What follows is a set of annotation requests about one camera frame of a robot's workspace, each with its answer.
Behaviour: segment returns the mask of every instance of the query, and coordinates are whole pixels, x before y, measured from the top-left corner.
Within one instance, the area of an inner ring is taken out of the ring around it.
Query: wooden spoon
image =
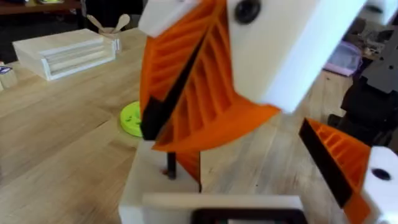
[[[94,24],[94,26],[96,26],[97,28],[99,28],[102,32],[107,33],[107,31],[106,31],[105,28],[102,26],[102,24],[101,24],[97,19],[95,19],[94,16],[92,16],[92,15],[87,15],[87,19],[88,19],[92,24]]]
[[[130,22],[130,16],[127,14],[123,14],[120,16],[119,18],[119,22],[116,25],[116,27],[114,28],[114,30],[112,31],[112,34],[115,34],[117,32],[119,32],[125,25],[129,24]]]

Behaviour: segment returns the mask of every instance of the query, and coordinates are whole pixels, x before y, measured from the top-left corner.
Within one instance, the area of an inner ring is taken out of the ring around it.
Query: white base block
[[[163,175],[166,153],[142,141],[119,204],[123,224],[189,224],[199,208],[273,208],[303,210],[298,196],[199,194],[198,183],[177,164],[177,178]]]
[[[150,193],[197,193],[198,183],[177,164],[177,179],[169,180],[162,170],[167,165],[164,152],[151,150],[153,141],[142,141],[137,149],[119,204],[123,224],[144,224],[142,197]]]

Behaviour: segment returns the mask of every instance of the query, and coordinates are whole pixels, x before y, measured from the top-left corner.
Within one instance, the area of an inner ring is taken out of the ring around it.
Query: black edge
[[[342,171],[329,155],[329,152],[306,119],[303,122],[299,135],[322,173],[337,204],[340,208],[343,208],[351,197],[353,190],[345,179]]]

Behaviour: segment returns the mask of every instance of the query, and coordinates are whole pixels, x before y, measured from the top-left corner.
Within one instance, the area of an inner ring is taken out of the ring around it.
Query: orange rib
[[[363,223],[371,212],[361,196],[371,148],[335,128],[307,120],[353,189],[351,198],[344,206],[346,216],[352,224]]]

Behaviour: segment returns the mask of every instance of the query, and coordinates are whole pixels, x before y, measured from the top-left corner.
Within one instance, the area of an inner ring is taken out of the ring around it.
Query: black strip
[[[343,208],[351,197],[353,190],[345,179],[342,171],[329,155],[329,152],[306,119],[303,122],[299,135],[322,173],[329,189],[335,196],[338,205],[340,208]]]
[[[161,102],[153,97],[149,99],[147,107],[144,109],[141,122],[141,131],[145,140],[155,140],[163,125],[169,120],[182,90],[185,87],[202,43],[203,37],[195,47],[195,50],[192,52],[191,57],[167,94],[165,100]]]
[[[307,224],[299,209],[204,208],[192,213],[191,224],[214,224],[225,220],[277,221],[288,224]]]
[[[177,177],[177,158],[175,152],[167,153],[167,176],[170,180]]]

